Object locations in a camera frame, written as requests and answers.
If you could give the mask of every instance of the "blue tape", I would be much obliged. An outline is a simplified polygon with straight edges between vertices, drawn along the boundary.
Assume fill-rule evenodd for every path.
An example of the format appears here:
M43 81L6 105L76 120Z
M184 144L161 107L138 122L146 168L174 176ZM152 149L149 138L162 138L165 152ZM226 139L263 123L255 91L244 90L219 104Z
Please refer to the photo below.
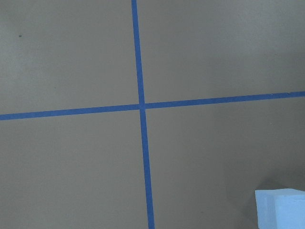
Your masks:
M294 97L305 97L305 91L303 91L303 92L290 92L290 93L256 94L256 95L245 95L245 96L234 96L234 97L223 97L223 98L194 99L194 100L182 100L182 101L172 101L172 102L148 103L148 104L145 105L145 107L146 107L146 109L154 109L154 108L166 108L166 107L177 107L177 106L193 106L193 105L204 105L204 104L223 104L223 103L234 103L234 102L267 100L267 99L283 99L283 98L294 98Z
M0 120L41 118L41 117L52 117L52 116L62 116L62 115L81 115L81 114L131 111L131 110L139 110L139 105L131 104L131 105L102 106L102 107L79 108L79 109L56 110L56 111L39 111L39 112L17 113L17 114L0 114Z
M140 105L140 122L141 122L147 220L148 220L148 228L154 229L152 181L151 181L151 171L150 171L150 162L149 162L144 83L143 83L143 73L142 73L139 22L138 22L138 10L137 10L136 0L132 0L132 23L133 23L134 51L135 51L135 59L136 59L139 105Z

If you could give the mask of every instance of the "cube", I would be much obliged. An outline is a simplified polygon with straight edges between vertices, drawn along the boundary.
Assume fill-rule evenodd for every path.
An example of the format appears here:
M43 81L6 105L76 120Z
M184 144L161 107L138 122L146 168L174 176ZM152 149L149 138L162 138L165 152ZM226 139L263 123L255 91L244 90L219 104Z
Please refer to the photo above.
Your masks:
M259 229L305 229L305 192L256 190L255 198Z

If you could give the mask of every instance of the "gray surface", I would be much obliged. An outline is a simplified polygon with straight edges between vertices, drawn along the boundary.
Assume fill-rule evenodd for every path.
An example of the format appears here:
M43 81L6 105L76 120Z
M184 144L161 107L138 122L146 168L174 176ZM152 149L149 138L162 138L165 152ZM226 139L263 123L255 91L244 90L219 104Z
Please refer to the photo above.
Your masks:
M305 98L147 111L156 229L256 229L255 189L305 187L304 117Z
M305 88L305 1L139 0L147 102Z
M1 229L147 228L137 111L0 129Z
M1 0L0 49L0 114L138 103L130 1Z

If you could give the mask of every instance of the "light blue box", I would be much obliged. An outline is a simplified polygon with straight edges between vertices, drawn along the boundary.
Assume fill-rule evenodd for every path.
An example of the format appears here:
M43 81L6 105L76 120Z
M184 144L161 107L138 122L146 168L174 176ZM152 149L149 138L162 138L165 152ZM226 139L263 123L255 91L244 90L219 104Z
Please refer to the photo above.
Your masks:
M256 190L255 198L259 229L305 229L305 192Z

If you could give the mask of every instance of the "cube side face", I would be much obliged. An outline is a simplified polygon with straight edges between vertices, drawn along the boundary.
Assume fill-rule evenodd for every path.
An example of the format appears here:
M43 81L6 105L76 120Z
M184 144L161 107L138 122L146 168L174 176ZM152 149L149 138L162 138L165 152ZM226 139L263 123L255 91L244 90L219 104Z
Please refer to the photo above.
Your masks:
M263 190L255 191L259 229L278 229L276 224L275 197Z
M305 229L305 195L275 198L278 229Z

